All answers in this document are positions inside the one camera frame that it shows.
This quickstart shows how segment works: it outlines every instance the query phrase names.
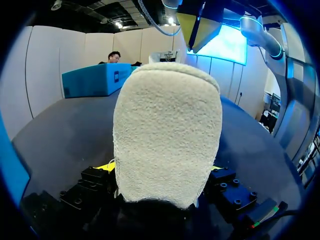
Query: terry cloth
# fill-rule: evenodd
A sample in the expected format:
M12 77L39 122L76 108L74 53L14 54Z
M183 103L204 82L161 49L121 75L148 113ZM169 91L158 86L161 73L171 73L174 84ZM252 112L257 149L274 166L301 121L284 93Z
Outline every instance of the terry cloth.
M113 115L116 182L125 201L188 208L205 187L221 129L220 89L212 76L173 62L136 69Z

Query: screen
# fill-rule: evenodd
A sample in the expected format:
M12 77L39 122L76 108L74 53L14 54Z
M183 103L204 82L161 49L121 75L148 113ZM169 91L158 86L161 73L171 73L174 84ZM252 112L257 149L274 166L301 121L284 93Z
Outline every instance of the screen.
M219 35L209 41L197 53L192 50L187 54L223 59L238 64L247 64L247 38L240 30L222 25Z
M277 96L276 94L272 95L272 100L271 100L271 104L270 104L270 109L274 110L276 112L280 111L280 97Z

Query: desk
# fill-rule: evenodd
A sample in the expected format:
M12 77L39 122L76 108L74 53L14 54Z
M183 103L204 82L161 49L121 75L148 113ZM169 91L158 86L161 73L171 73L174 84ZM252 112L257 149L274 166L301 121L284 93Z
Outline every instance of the desk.
M113 157L113 112L118 94L62 99L13 139L32 171L25 195L46 190L58 198L61 190L77 183L85 168L104 165ZM287 154L250 115L224 97L221 102L223 123L215 165L234 169L248 189L258 192L259 202L271 197L278 203L287 202L288 209L297 209L304 189ZM229 236L232 226L214 205L199 214L207 225L220 231L211 239ZM275 236L288 219L281 219L270 235Z
M274 113L272 113L268 110L265 110L261 116L260 123L262 123L264 126L268 127L269 132L272 133L274 130L274 127L276 125L277 120L278 120L278 117Z

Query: yellow triangular object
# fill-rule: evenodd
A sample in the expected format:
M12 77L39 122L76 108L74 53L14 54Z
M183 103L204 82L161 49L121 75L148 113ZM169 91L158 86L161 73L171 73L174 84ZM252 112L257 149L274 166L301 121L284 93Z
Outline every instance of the yellow triangular object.
M211 39L216 37L220 32L221 26L222 26L221 22L213 21L213 20L202 17L200 19L198 32L196 33L196 37L193 45L193 52L197 53L209 41L211 41Z
M111 172L115 167L116 167L116 163L111 162L111 163L103 165L103 166L95 167L95 169L103 169L103 170Z
M221 167L218 166L212 166L211 171L215 170L215 169L222 169Z
M181 31L183 34L186 47L189 50L190 49L189 40L196 22L196 16L177 12L176 17L178 18L178 21L180 23L180 27L181 27Z

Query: person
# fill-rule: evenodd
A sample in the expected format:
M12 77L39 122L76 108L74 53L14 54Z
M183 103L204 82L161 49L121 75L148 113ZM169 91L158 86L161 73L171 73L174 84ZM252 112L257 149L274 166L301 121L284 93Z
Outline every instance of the person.
M116 64L121 58L120 52L113 51L108 55L108 64Z

